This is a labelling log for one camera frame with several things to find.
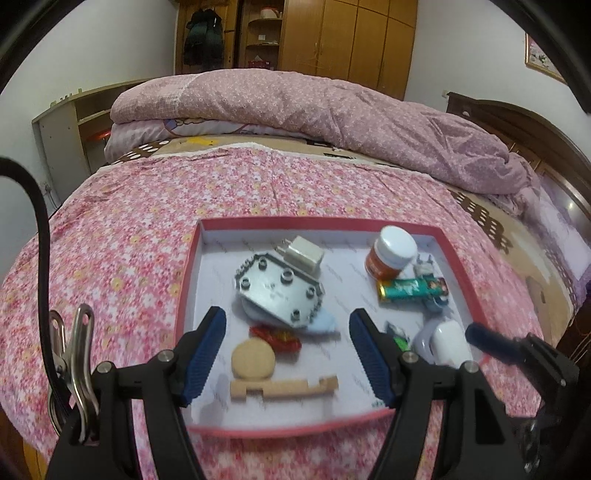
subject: orange jar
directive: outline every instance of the orange jar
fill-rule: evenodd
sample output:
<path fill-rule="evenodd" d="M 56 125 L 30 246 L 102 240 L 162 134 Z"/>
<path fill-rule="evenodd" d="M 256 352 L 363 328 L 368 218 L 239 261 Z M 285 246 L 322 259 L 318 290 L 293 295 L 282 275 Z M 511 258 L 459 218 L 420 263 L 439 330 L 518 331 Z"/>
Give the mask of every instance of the orange jar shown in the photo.
<path fill-rule="evenodd" d="M 382 228 L 367 258 L 365 269 L 376 280 L 393 280 L 417 256 L 417 243 L 406 230 Z"/>

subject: metal clip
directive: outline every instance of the metal clip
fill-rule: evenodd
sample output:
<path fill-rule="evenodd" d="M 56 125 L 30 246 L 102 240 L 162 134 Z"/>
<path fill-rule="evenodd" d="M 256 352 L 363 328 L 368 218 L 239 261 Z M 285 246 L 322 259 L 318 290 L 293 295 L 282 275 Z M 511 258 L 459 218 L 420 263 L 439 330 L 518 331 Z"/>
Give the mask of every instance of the metal clip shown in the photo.
<path fill-rule="evenodd" d="M 67 385 L 80 412 L 79 440 L 80 443 L 84 443 L 95 429 L 99 415 L 99 402 L 90 381 L 90 351 L 95 315 L 84 303 L 78 307 L 70 342 L 67 345 L 63 319 L 55 310 L 50 312 L 50 322 L 53 362 L 56 372 Z M 63 424 L 57 417 L 51 388 L 47 396 L 47 410 L 51 424 L 59 435 Z"/>

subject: white jar lid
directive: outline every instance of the white jar lid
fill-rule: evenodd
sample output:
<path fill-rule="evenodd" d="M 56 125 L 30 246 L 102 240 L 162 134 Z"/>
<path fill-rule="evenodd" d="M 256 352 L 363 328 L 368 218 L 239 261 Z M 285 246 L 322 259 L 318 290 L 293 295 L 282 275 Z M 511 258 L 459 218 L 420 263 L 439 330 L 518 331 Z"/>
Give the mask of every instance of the white jar lid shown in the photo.
<path fill-rule="evenodd" d="M 382 228 L 374 248 L 378 258 L 390 268 L 402 269 L 417 256 L 412 235 L 394 225 Z"/>

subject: wooden shelf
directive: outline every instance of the wooden shelf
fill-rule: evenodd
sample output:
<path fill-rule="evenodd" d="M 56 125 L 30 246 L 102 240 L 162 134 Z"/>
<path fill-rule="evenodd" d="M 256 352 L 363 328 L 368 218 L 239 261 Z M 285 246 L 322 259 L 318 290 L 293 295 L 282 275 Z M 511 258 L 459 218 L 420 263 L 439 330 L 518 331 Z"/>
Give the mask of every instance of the wooden shelf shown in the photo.
<path fill-rule="evenodd" d="M 78 126 L 84 125 L 86 122 L 90 122 L 91 120 L 94 120 L 95 118 L 98 118 L 100 116 L 109 115 L 110 112 L 111 112 L 111 109 L 109 108 L 107 110 L 102 110 L 100 112 L 96 112 L 96 113 L 93 113 L 92 115 L 81 118 L 80 120 L 78 120 Z"/>
<path fill-rule="evenodd" d="M 37 117 L 35 117 L 31 121 L 31 123 L 32 124 L 37 123 L 39 120 L 41 120 L 41 118 L 43 118 L 44 116 L 46 116 L 48 113 L 56 110 L 58 107 L 61 107 L 65 103 L 74 102 L 76 100 L 83 99 L 84 97 L 87 97 L 89 95 L 96 95 L 98 93 L 102 93 L 102 92 L 105 92 L 107 90 L 114 90 L 114 89 L 119 89 L 119 88 L 121 88 L 121 89 L 131 88 L 131 87 L 134 87 L 136 85 L 139 85 L 140 83 L 147 82 L 148 80 L 152 80 L 152 79 L 149 78 L 149 79 L 142 79 L 142 80 L 130 80 L 128 82 L 115 83 L 113 85 L 106 85 L 104 87 L 94 88 L 92 90 L 87 90 L 87 91 L 82 92 L 82 93 L 75 93 L 74 95 L 70 95 L 69 97 L 66 97 L 63 100 L 60 100 L 55 105 L 50 106 L 43 113 L 41 113 Z"/>
<path fill-rule="evenodd" d="M 248 26 L 251 25 L 281 25 L 282 18 L 256 18 L 248 22 Z"/>
<path fill-rule="evenodd" d="M 252 47 L 279 47 L 278 43 L 251 43 L 250 45 L 246 46 L 247 48 Z"/>

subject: red candy wrapper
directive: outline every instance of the red candy wrapper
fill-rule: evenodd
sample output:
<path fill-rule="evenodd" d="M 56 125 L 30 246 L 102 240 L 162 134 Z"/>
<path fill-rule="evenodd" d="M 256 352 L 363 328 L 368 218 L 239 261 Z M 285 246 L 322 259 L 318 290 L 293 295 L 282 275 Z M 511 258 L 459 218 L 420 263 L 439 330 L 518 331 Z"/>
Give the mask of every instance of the red candy wrapper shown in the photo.
<path fill-rule="evenodd" d="M 281 330 L 267 325 L 259 325 L 250 328 L 251 335 L 266 341 L 274 352 L 296 353 L 301 350 L 301 342 L 298 337 L 287 330 Z"/>

